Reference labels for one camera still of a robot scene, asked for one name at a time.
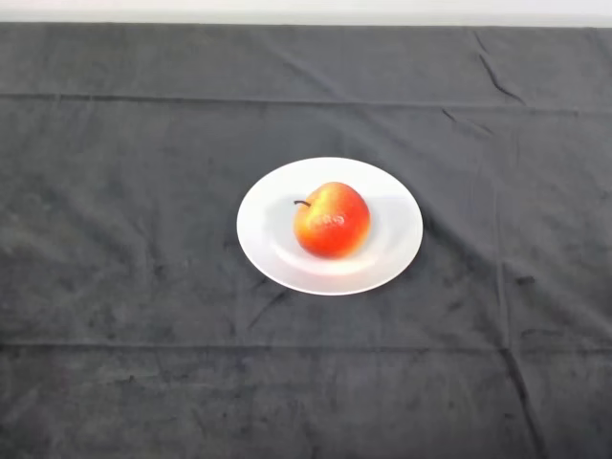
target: apple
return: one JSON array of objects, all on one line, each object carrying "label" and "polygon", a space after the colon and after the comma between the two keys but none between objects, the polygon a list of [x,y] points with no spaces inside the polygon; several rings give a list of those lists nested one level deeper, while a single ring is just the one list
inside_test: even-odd
[{"label": "apple", "polygon": [[297,242],[306,251],[325,258],[355,252],[370,231],[370,210],[349,185],[331,182],[317,188],[299,205],[294,219]]}]

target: white plate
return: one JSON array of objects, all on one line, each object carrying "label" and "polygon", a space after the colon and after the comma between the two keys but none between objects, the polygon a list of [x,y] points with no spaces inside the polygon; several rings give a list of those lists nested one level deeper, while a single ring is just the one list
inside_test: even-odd
[{"label": "white plate", "polygon": [[[327,182],[354,188],[371,215],[363,247],[341,260],[310,255],[294,236],[294,201]],[[381,286],[410,264],[423,238],[421,211],[405,186],[373,165],[343,158],[313,158],[273,170],[245,196],[236,227],[242,249],[259,271],[315,295],[350,295]]]}]

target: plate rim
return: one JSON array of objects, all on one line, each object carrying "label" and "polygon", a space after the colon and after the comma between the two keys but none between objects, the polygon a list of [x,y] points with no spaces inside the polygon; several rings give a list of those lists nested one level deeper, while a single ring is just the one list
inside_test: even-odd
[{"label": "plate rim", "polygon": [[[408,192],[410,197],[414,200],[414,202],[416,204],[416,209],[418,210],[419,221],[420,221],[420,234],[419,234],[418,247],[417,247],[417,250],[414,252],[414,254],[411,257],[406,259],[406,262],[404,263],[403,267],[400,270],[398,270],[397,273],[393,274],[391,277],[388,277],[385,280],[382,280],[381,282],[369,285],[369,286],[364,287],[362,289],[356,289],[356,290],[351,290],[351,291],[346,291],[346,292],[321,292],[321,291],[314,291],[314,290],[309,290],[309,289],[303,289],[303,288],[299,288],[299,287],[296,287],[296,286],[293,286],[293,285],[289,285],[288,283],[279,280],[274,275],[270,275],[269,273],[267,273],[265,270],[263,270],[261,268],[261,266],[255,260],[253,260],[251,258],[251,256],[249,255],[248,251],[245,249],[244,241],[240,237],[240,230],[238,228],[238,224],[240,222],[240,213],[243,210],[244,202],[247,199],[247,196],[249,195],[249,193],[251,193],[252,189],[255,188],[257,186],[257,184],[259,184],[259,182],[264,180],[269,175],[275,173],[276,171],[278,171],[280,169],[283,169],[283,168],[285,168],[287,166],[290,166],[290,165],[295,165],[295,164],[304,163],[304,162],[313,161],[313,160],[334,160],[334,161],[340,160],[340,161],[347,161],[347,162],[350,162],[350,163],[364,164],[364,165],[367,165],[369,167],[373,167],[375,169],[378,169],[380,172],[383,172],[384,174],[388,175],[393,180],[397,181],[400,185],[402,185],[405,188],[405,190]],[[419,251],[421,250],[421,246],[423,245],[423,236],[424,236],[424,233],[425,233],[425,228],[424,228],[423,213],[421,212],[421,207],[419,206],[419,202],[416,200],[414,195],[410,192],[408,187],[406,185],[404,185],[404,183],[402,183],[393,174],[391,174],[391,173],[387,172],[386,170],[381,169],[380,167],[377,167],[377,166],[375,166],[373,164],[366,163],[365,161],[354,160],[352,158],[342,158],[342,157],[336,157],[336,156],[315,156],[313,158],[304,158],[304,159],[297,160],[297,161],[291,161],[290,163],[286,163],[284,165],[281,165],[281,166],[277,167],[276,169],[271,170],[270,172],[268,172],[264,176],[260,177],[254,184],[252,184],[252,186],[249,188],[249,190],[245,193],[245,195],[243,196],[242,200],[240,201],[240,206],[238,207],[238,212],[236,214],[236,234],[238,236],[238,243],[240,244],[240,248],[242,249],[242,252],[247,256],[247,259],[251,262],[251,264],[253,264],[254,267],[260,273],[264,274],[266,277],[268,277],[270,280],[276,282],[277,284],[282,285],[283,287],[286,287],[286,288],[291,289],[293,291],[302,292],[304,294],[309,294],[309,295],[319,295],[319,296],[356,295],[356,294],[362,294],[364,292],[368,292],[370,290],[378,289],[382,285],[384,285],[384,284],[386,284],[388,282],[391,282],[393,279],[395,279],[401,273],[403,273],[408,268],[408,266],[410,266],[412,264],[414,259],[417,257],[417,255],[419,254]]]}]

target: white wall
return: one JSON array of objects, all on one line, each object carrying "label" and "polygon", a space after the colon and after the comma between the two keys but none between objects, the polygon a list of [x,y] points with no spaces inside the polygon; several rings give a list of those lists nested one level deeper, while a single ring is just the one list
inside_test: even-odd
[{"label": "white wall", "polygon": [[0,21],[612,27],[612,0],[0,0]]}]

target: red apple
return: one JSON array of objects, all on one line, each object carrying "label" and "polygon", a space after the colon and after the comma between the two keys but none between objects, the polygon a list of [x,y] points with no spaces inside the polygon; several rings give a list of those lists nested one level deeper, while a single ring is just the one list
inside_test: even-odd
[{"label": "red apple", "polygon": [[306,251],[326,258],[355,252],[370,231],[370,211],[349,185],[331,182],[317,188],[299,205],[294,220],[297,242]]}]

